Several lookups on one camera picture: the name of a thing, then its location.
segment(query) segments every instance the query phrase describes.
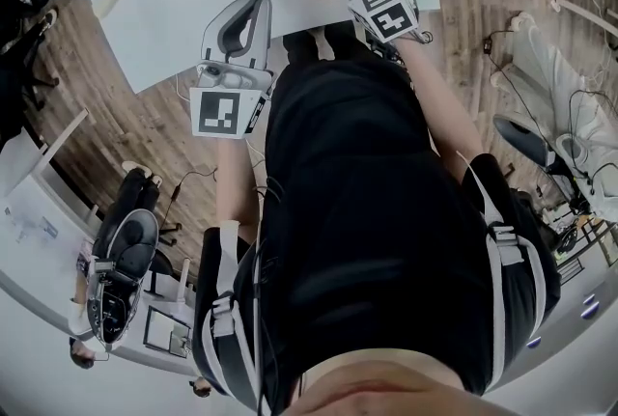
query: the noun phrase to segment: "cable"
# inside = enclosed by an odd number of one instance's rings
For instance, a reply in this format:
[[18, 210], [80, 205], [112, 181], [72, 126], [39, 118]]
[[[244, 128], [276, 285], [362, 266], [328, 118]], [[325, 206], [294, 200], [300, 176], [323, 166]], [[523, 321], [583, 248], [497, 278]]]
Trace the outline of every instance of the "cable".
[[434, 41], [434, 34], [432, 34], [432, 32], [430, 32], [428, 30], [426, 30], [424, 32], [417, 33], [417, 34], [409, 32], [409, 34], [411, 35], [411, 37], [409, 37], [408, 35], [401, 35], [397, 39], [393, 39], [393, 41], [398, 40], [398, 39], [402, 39], [404, 41], [418, 42], [418, 43], [420, 43], [422, 45], [427, 45], [427, 44], [432, 43]]
[[513, 33], [515, 33], [515, 30], [495, 30], [494, 32], [490, 33], [489, 38], [497, 34], [513, 34]]
[[606, 164], [602, 165], [599, 169], [597, 169], [595, 171], [595, 174], [592, 175], [592, 179], [590, 180], [590, 194], [594, 195], [595, 194], [595, 188], [594, 188], [594, 183], [595, 183], [595, 177], [600, 173], [600, 171], [602, 171], [605, 167], [613, 167], [614, 169], [616, 169], [616, 171], [618, 171], [618, 165], [614, 164], [613, 162], [607, 162]]
[[165, 226], [165, 223], [167, 222], [167, 215], [170, 212], [170, 208], [172, 207], [172, 204], [176, 202], [176, 200], [178, 200], [178, 197], [181, 194], [181, 186], [183, 185], [184, 180], [191, 174], [197, 174], [199, 176], [202, 176], [203, 178], [209, 178], [210, 176], [214, 176], [214, 173], [216, 172], [217, 169], [218, 167], [215, 167], [214, 170], [209, 172], [208, 174], [203, 174], [198, 171], [189, 171], [183, 176], [183, 178], [181, 179], [181, 182], [178, 183], [178, 185], [174, 188], [174, 191], [172, 192], [172, 198], [170, 198], [170, 204], [167, 206], [167, 210], [165, 211], [165, 216], [163, 217], [163, 223], [161, 224], [159, 229], [163, 229], [163, 227]]
[[[258, 152], [256, 149], [254, 149], [253, 147], [251, 147], [255, 152], [262, 154], [261, 152]], [[251, 166], [252, 169], [255, 169], [256, 167], [258, 167], [260, 164], [264, 163], [266, 160], [264, 159], [264, 156], [262, 157], [262, 159], [258, 162], [256, 162], [255, 164], [253, 164], [253, 166]], [[183, 178], [181, 179], [181, 182], [179, 182], [177, 184], [177, 186], [174, 188], [174, 191], [172, 192], [172, 198], [170, 198], [170, 203], [167, 206], [167, 209], [165, 210], [165, 215], [163, 216], [163, 222], [161, 223], [161, 225], [159, 226], [159, 229], [163, 229], [163, 227], [165, 226], [165, 223], [167, 222], [167, 216], [169, 215], [170, 212], [170, 208], [172, 207], [172, 204], [174, 202], [176, 202], [176, 200], [178, 200], [178, 197], [181, 194], [181, 186], [183, 185], [184, 180], [187, 178], [187, 176], [190, 176], [191, 174], [197, 174], [198, 176], [202, 176], [203, 178], [209, 178], [210, 176], [212, 176], [212, 178], [214, 179], [214, 182], [217, 182], [216, 180], [216, 172], [219, 170], [218, 167], [215, 167], [212, 171], [210, 171], [207, 174], [203, 174], [199, 171], [189, 171], [187, 172]], [[253, 189], [259, 190], [265, 188], [265, 186], [256, 186]], [[270, 190], [272, 192], [273, 195], [275, 195], [275, 197], [277, 198], [277, 200], [279, 202], [281, 202], [279, 196], [272, 190]], [[264, 193], [262, 193], [261, 191], [258, 191], [258, 193], [260, 193], [262, 195], [262, 198], [265, 198], [266, 195]]]
[[491, 54], [488, 54], [488, 57], [490, 58], [490, 61], [492, 61], [493, 65], [498, 69], [498, 71], [500, 71], [502, 73], [502, 76], [504, 76], [506, 78], [506, 80], [509, 82], [509, 84], [511, 85], [511, 87], [513, 88], [513, 91], [518, 95], [518, 97], [521, 100], [521, 103], [523, 104], [523, 107], [525, 107], [525, 110], [528, 113], [528, 116], [530, 116], [530, 119], [532, 121], [534, 121], [534, 124], [536, 125], [537, 129], [539, 130], [539, 135], [541, 136], [541, 138], [543, 138], [543, 140], [545, 141], [545, 143], [548, 144], [548, 147], [551, 147], [551, 144], [549, 143], [548, 139], [544, 136], [543, 131], [541, 130], [541, 127], [539, 126], [539, 123], [537, 123], [537, 120], [534, 118], [534, 116], [532, 115], [532, 112], [530, 112], [530, 109], [528, 109], [528, 106], [526, 105], [525, 101], [523, 100], [523, 97], [521, 96], [520, 92], [518, 92], [518, 89], [515, 88], [515, 84], [511, 81], [511, 78], [509, 78], [506, 73], [504, 72], [504, 69], [502, 69], [496, 61], [493, 60], [493, 57], [491, 56]]
[[176, 73], [176, 95], [180, 97], [182, 100], [184, 100], [185, 102], [191, 103], [191, 100], [189, 100], [187, 97], [183, 97], [181, 93], [178, 91], [178, 74], [177, 73]]
[[256, 149], [253, 145], [251, 145], [251, 142], [249, 141], [248, 138], [245, 138], [245, 141], [247, 142], [247, 145], [249, 146], [249, 148], [255, 152], [257, 155], [259, 155], [261, 158], [265, 158], [264, 154], [262, 152], [260, 152], [258, 149]]
[[[591, 0], [591, 1], [595, 5], [595, 8], [597, 8], [597, 12], [599, 13], [599, 17], [601, 19], [603, 19], [603, 11], [601, 10], [601, 6], [599, 6], [599, 3], [597, 2], [597, 0]], [[604, 40], [605, 40], [605, 47], [603, 49], [603, 56], [601, 58], [601, 61], [597, 65], [597, 67], [601, 67], [601, 70], [598, 71], [593, 76], [585, 77], [586, 80], [588, 80], [588, 81], [590, 79], [592, 79], [592, 81], [595, 82], [595, 84], [597, 85], [598, 88], [601, 88], [601, 85], [603, 84], [603, 82], [605, 80], [605, 78], [604, 78], [605, 74], [608, 73], [609, 65], [611, 64], [611, 48], [609, 47], [609, 41], [607, 40], [607, 32], [606, 32], [606, 30], [604, 30]], [[605, 51], [606, 50], [609, 50], [609, 57], [607, 58], [607, 63], [604, 65], [604, 57], [605, 57]], [[601, 82], [597, 81], [597, 78], [598, 78], [598, 76], [600, 74], [602, 75]]]
[[272, 188], [269, 188], [268, 186], [255, 186], [253, 189], [257, 191], [258, 193], [260, 193], [265, 198], [266, 195], [264, 195], [260, 191], [261, 189], [264, 189], [266, 193], [270, 193], [272, 196], [274, 196], [277, 199], [277, 202], [281, 203], [281, 197], [277, 195], [277, 193]]
[[[577, 130], [577, 124], [579, 122], [579, 111], [581, 110], [581, 102], [579, 103], [579, 107], [577, 109], [577, 116], [576, 116], [576, 123], [575, 126], [573, 126], [573, 98], [576, 94], [586, 94], [588, 96], [600, 96], [603, 97], [607, 103], [609, 104], [609, 106], [611, 107], [611, 110], [614, 114], [614, 116], [616, 117], [616, 119], [618, 119], [618, 109], [616, 109], [616, 106], [612, 103], [611, 99], [609, 98], [609, 95], [606, 94], [605, 92], [591, 92], [588, 90], [575, 90], [574, 92], [571, 93], [571, 96], [569, 97], [569, 135], [571, 136], [572, 139], [576, 138], [576, 133], [575, 131]], [[582, 172], [579, 170], [579, 168], [576, 165], [576, 160], [575, 160], [575, 155], [573, 153], [573, 144], [572, 144], [572, 149], [571, 149], [571, 160], [573, 162], [573, 166], [575, 167], [576, 171], [579, 172], [580, 176], [583, 176], [584, 179], [587, 180], [588, 184], [591, 186], [591, 194], [594, 195], [594, 180], [595, 180], [595, 176], [597, 176], [599, 174], [599, 172], [604, 169], [605, 167], [611, 166], [613, 165], [614, 167], [616, 167], [616, 165], [613, 162], [608, 162], [605, 165], [603, 165], [602, 167], [600, 167], [599, 169], [597, 169], [597, 171], [593, 174], [592, 178], [590, 178], [590, 176], [588, 175], [588, 173], [586, 172]]]
[[279, 186], [279, 189], [281, 190], [281, 194], [282, 195], [285, 194], [286, 191], [285, 191], [285, 189], [283, 189], [283, 186], [281, 185], [281, 183], [278, 180], [276, 180], [273, 176], [268, 176], [267, 177], [267, 182], [269, 182], [269, 181], [276, 182], [277, 186]]

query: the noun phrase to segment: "black cable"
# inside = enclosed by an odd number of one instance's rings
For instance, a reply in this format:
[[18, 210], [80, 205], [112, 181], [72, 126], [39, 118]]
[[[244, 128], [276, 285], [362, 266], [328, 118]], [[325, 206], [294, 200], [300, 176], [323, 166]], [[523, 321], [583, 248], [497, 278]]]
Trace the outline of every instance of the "black cable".
[[[258, 166], [259, 166], [260, 164], [262, 164], [263, 162], [265, 162], [265, 159], [262, 159], [262, 160], [260, 160], [259, 162], [256, 162], [256, 163], [252, 166], [252, 168], [253, 168], [253, 169], [255, 169], [256, 167], [258, 167]], [[165, 223], [167, 222], [167, 216], [168, 216], [168, 214], [169, 214], [169, 212], [170, 212], [170, 208], [172, 207], [172, 204], [173, 204], [174, 202], [176, 202], [176, 200], [178, 200], [178, 197], [179, 197], [179, 196], [180, 196], [180, 194], [181, 194], [181, 186], [183, 185], [184, 180], [185, 180], [188, 176], [190, 176], [190, 175], [192, 175], [192, 174], [197, 174], [198, 176], [202, 176], [203, 178], [209, 178], [210, 176], [212, 176], [212, 178], [214, 179], [214, 182], [217, 182], [217, 180], [216, 180], [216, 175], [215, 175], [215, 174], [216, 174], [216, 172], [217, 172], [218, 170], [219, 170], [219, 168], [218, 168], [218, 167], [215, 167], [215, 168], [214, 168], [214, 170], [210, 171], [210, 172], [209, 172], [209, 173], [207, 173], [207, 174], [201, 173], [201, 172], [199, 172], [199, 171], [189, 171], [189, 172], [187, 172], [187, 173], [183, 176], [183, 178], [181, 179], [181, 182], [179, 182], [179, 183], [177, 184], [177, 186], [174, 188], [174, 191], [172, 192], [172, 198], [170, 199], [170, 203], [169, 203], [169, 205], [167, 206], [167, 209], [165, 210], [165, 215], [163, 216], [163, 223], [160, 225], [159, 229], [163, 229], [163, 227], [165, 226]]]
[[512, 33], [515, 33], [515, 30], [495, 30], [494, 32], [491, 32], [489, 34], [489, 38], [497, 34], [512, 34]]
[[281, 183], [278, 180], [276, 180], [273, 176], [268, 176], [267, 177], [267, 182], [270, 182], [270, 181], [276, 182], [277, 186], [279, 186], [279, 189], [281, 190], [281, 194], [282, 195], [285, 194], [285, 190], [283, 189], [283, 186], [281, 185]]
[[[258, 242], [260, 239], [260, 233], [258, 232], [258, 237], [256, 239], [256, 251], [253, 254], [253, 261], [251, 264], [251, 282], [255, 280], [255, 275], [258, 267], [258, 257], [262, 254], [262, 246]], [[262, 305], [261, 305], [261, 293], [262, 293], [262, 274], [260, 274], [259, 280], [257, 283], [253, 284], [253, 296], [258, 301], [257, 314], [260, 319], [260, 329], [257, 332], [257, 345], [254, 346], [253, 357], [257, 359], [258, 352], [260, 353], [260, 390], [258, 392], [258, 407], [257, 407], [257, 416], [262, 416], [262, 398], [264, 397], [264, 350], [262, 349]]]
[[[273, 405], [275, 405], [277, 404], [277, 397], [279, 396], [279, 362], [277, 361], [277, 355], [274, 351], [274, 347], [272, 346], [272, 341], [270, 340], [267, 324], [264, 321], [264, 318], [260, 318], [260, 321], [262, 322], [264, 333], [267, 335], [268, 348], [270, 349], [270, 355], [272, 356], [272, 362], [274, 363], [274, 398], [272, 400]], [[264, 385], [264, 374], [262, 377], [262, 384]]]
[[592, 179], [590, 180], [590, 194], [594, 195], [595, 194], [595, 188], [594, 188], [594, 183], [595, 183], [595, 177], [600, 173], [600, 171], [602, 171], [605, 167], [613, 167], [614, 169], [616, 169], [618, 171], [618, 165], [614, 164], [613, 162], [607, 162], [606, 164], [602, 165], [599, 169], [597, 169], [595, 171], [595, 174], [592, 175]]
[[272, 196], [274, 196], [277, 199], [278, 203], [281, 203], [281, 198], [279, 197], [279, 195], [277, 195], [277, 193], [272, 188], [269, 188], [268, 186], [255, 186], [253, 189], [257, 191], [258, 193], [260, 193], [265, 198], [266, 195], [264, 195], [260, 191], [261, 189], [264, 189], [266, 193], [270, 193]]
[[509, 82], [509, 84], [511, 85], [511, 87], [513, 88], [513, 91], [518, 95], [518, 97], [521, 100], [521, 103], [523, 104], [523, 107], [525, 107], [525, 110], [528, 113], [528, 116], [530, 116], [530, 119], [532, 121], [534, 121], [534, 124], [536, 125], [537, 129], [539, 130], [539, 135], [541, 136], [541, 138], [543, 138], [543, 140], [545, 141], [545, 143], [548, 145], [548, 147], [551, 147], [551, 144], [549, 143], [548, 139], [543, 135], [543, 131], [541, 130], [541, 127], [539, 126], [539, 123], [537, 123], [537, 120], [534, 118], [534, 116], [532, 115], [532, 112], [530, 112], [530, 109], [528, 109], [528, 106], [526, 105], [526, 103], [523, 101], [523, 97], [521, 96], [520, 92], [518, 92], [518, 89], [515, 88], [514, 83], [511, 81], [511, 78], [509, 78], [506, 73], [504, 72], [504, 69], [502, 69], [496, 61], [493, 60], [493, 57], [491, 56], [491, 54], [488, 54], [488, 57], [490, 58], [490, 61], [492, 61], [492, 64], [498, 69], [498, 71], [500, 71], [502, 73], [502, 76], [504, 76], [506, 78], [506, 80]]
[[[579, 122], [579, 111], [581, 110], [581, 102], [580, 102], [579, 103], [579, 107], [577, 109], [576, 124], [575, 124], [575, 127], [574, 127], [573, 126], [573, 98], [574, 98], [574, 96], [576, 94], [586, 94], [586, 95], [588, 95], [590, 97], [591, 96], [603, 97], [607, 101], [609, 106], [611, 107], [611, 110], [612, 110], [614, 116], [618, 119], [618, 109], [616, 109], [616, 106], [612, 103], [612, 101], [609, 98], [608, 94], [606, 94], [605, 92], [591, 92], [589, 90], [583, 90], [583, 89], [575, 90], [574, 92], [571, 93], [571, 96], [569, 97], [569, 135], [571, 136], [572, 139], [575, 139], [575, 137], [576, 137], [575, 136], [575, 129], [577, 128], [577, 124]], [[590, 178], [588, 173], [580, 171], [579, 168], [576, 165], [575, 155], [573, 153], [573, 143], [571, 144], [571, 161], [573, 162], [573, 166], [576, 169], [576, 171], [578, 171], [579, 175], [583, 177], [581, 179], [586, 179], [590, 186], [593, 186], [595, 176], [597, 176], [599, 171], [601, 171], [603, 168], [605, 168], [605, 167], [607, 167], [609, 165], [615, 165], [612, 162], [609, 162], [609, 163], [605, 164], [604, 166], [600, 167], [595, 172], [595, 174], [592, 176], [592, 178]], [[594, 195], [594, 187], [591, 188], [591, 194]]]
[[197, 174], [198, 176], [202, 176], [203, 178], [209, 178], [210, 176], [214, 176], [214, 173], [216, 172], [217, 169], [218, 167], [215, 167], [214, 170], [209, 172], [208, 174], [203, 174], [199, 171], [189, 171], [183, 176], [183, 178], [181, 179], [181, 182], [177, 184], [177, 186], [174, 188], [174, 191], [172, 192], [172, 198], [170, 198], [170, 204], [167, 206], [167, 210], [165, 210], [165, 216], [163, 217], [163, 223], [160, 225], [159, 229], [163, 229], [163, 227], [165, 226], [165, 223], [167, 222], [167, 215], [170, 212], [170, 208], [172, 207], [172, 204], [176, 202], [176, 200], [178, 200], [178, 197], [181, 194], [181, 186], [183, 185], [184, 180], [192, 174]]

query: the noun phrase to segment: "foot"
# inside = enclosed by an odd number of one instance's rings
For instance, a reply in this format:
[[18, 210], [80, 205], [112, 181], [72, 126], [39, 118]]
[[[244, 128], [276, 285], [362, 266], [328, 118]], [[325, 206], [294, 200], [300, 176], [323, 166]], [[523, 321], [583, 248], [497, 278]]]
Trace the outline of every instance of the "foot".
[[42, 18], [41, 22], [43, 23], [42, 32], [44, 33], [49, 30], [52, 26], [56, 24], [56, 20], [58, 19], [58, 11], [55, 8], [52, 8], [45, 16]]
[[306, 30], [284, 36], [283, 46], [288, 51], [290, 63], [301, 60], [318, 61], [320, 59], [316, 40]]
[[153, 175], [153, 171], [151, 171], [145, 165], [140, 165], [137, 162], [133, 162], [132, 160], [125, 160], [123, 162], [123, 171], [125, 171], [127, 174], [130, 173], [133, 169], [141, 169], [146, 178], [149, 178]]
[[160, 188], [163, 184], [163, 178], [161, 176], [153, 175], [151, 181], [156, 185], [157, 188]]

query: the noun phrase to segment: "harness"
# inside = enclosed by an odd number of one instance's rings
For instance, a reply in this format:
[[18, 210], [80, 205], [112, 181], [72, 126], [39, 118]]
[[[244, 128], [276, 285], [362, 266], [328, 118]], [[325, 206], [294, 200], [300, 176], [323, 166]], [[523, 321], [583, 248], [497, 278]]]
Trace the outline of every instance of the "harness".
[[[488, 229], [486, 246], [492, 273], [493, 296], [492, 380], [489, 387], [493, 387], [501, 378], [505, 368], [506, 313], [502, 289], [503, 269], [516, 263], [523, 263], [522, 250], [525, 250], [534, 278], [536, 297], [535, 321], [530, 337], [536, 333], [543, 321], [547, 290], [537, 249], [528, 239], [518, 236], [513, 226], [504, 223], [502, 215], [487, 190], [469, 163], [466, 162], [466, 164], [483, 196], [485, 211], [482, 212], [482, 217]], [[254, 358], [245, 335], [239, 304], [233, 292], [234, 279], [239, 270], [236, 260], [238, 223], [223, 223], [220, 233], [221, 263], [217, 275], [219, 296], [211, 304], [203, 324], [196, 322], [194, 335], [200, 336], [204, 349], [194, 348], [193, 354], [198, 367], [206, 364], [210, 369], [210, 373], [205, 373], [203, 369], [201, 372], [213, 386], [220, 388], [225, 395], [237, 399], [248, 408], [257, 410], [258, 401], [265, 392], [262, 386], [261, 369], [263, 359], [259, 289], [261, 256], [259, 247], [256, 247], [252, 272], [254, 285], [253, 351], [256, 353]], [[271, 414], [270, 408], [276, 403], [277, 401], [262, 401], [262, 411], [266, 416]]]

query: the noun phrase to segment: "wooden floor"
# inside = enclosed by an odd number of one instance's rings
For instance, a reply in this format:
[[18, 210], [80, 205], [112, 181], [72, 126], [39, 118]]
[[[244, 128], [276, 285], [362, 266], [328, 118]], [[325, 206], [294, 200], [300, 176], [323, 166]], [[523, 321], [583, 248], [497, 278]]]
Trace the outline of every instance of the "wooden floor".
[[[601, 29], [563, 11], [556, 14], [550, 0], [441, 0], [439, 12], [423, 16], [424, 25], [435, 36], [430, 46], [435, 63], [448, 83], [477, 119], [486, 148], [505, 168], [513, 163], [517, 171], [512, 185], [533, 190], [546, 184], [532, 164], [518, 156], [497, 136], [492, 116], [506, 109], [511, 101], [489, 82], [492, 65], [483, 55], [483, 38], [503, 29], [508, 19], [520, 11], [535, 16], [544, 33], [557, 43], [576, 69], [589, 75], [599, 63], [604, 47]], [[595, 11], [591, 0], [570, 0]], [[597, 0], [604, 10], [618, 11], [618, 0]], [[214, 143], [190, 134], [188, 104], [177, 97], [175, 78], [135, 95], [126, 83], [113, 53], [95, 19], [89, 0], [55, 0], [60, 8], [56, 26], [47, 33], [41, 49], [39, 69], [59, 76], [60, 85], [47, 95], [42, 112], [28, 116], [36, 131], [53, 141], [70, 120], [86, 107], [91, 116], [59, 151], [56, 159], [92, 202], [105, 211], [112, 203], [123, 177], [121, 163], [132, 159], [150, 166], [164, 178], [157, 214], [167, 209], [170, 196], [181, 177], [195, 170], [205, 174], [216, 166]], [[508, 38], [495, 37], [493, 58], [498, 64], [508, 61], [503, 55]], [[273, 54], [281, 54], [280, 43]], [[604, 87], [614, 97], [618, 91], [617, 68]], [[179, 75], [181, 93], [196, 82], [190, 70]], [[252, 140], [263, 147], [267, 117]], [[253, 153], [255, 162], [260, 156]], [[264, 164], [256, 170], [265, 177]], [[212, 177], [190, 176], [183, 184], [179, 200], [171, 207], [168, 222], [182, 222], [179, 244], [163, 248], [174, 266], [183, 258], [192, 260], [191, 271], [199, 264], [203, 231], [214, 222]]]

